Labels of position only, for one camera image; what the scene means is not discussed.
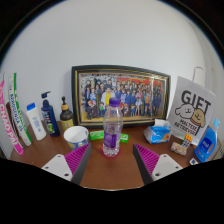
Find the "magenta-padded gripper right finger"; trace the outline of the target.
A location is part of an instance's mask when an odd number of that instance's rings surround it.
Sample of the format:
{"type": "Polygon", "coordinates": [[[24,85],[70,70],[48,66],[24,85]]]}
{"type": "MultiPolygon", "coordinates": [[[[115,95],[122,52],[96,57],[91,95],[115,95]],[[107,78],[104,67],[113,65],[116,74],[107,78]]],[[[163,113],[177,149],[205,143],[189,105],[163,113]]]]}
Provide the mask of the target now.
{"type": "Polygon", "coordinates": [[[182,169],[168,154],[158,155],[139,144],[133,145],[133,155],[145,185],[182,169]]]}

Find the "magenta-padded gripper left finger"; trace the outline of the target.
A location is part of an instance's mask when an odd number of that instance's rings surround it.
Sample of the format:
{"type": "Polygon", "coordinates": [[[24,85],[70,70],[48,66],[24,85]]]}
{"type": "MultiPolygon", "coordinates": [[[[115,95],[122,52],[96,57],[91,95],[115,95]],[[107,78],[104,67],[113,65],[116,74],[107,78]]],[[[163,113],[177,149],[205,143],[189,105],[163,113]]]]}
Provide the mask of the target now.
{"type": "Polygon", "coordinates": [[[79,185],[91,155],[91,144],[81,146],[66,155],[57,154],[42,169],[79,185]]]}

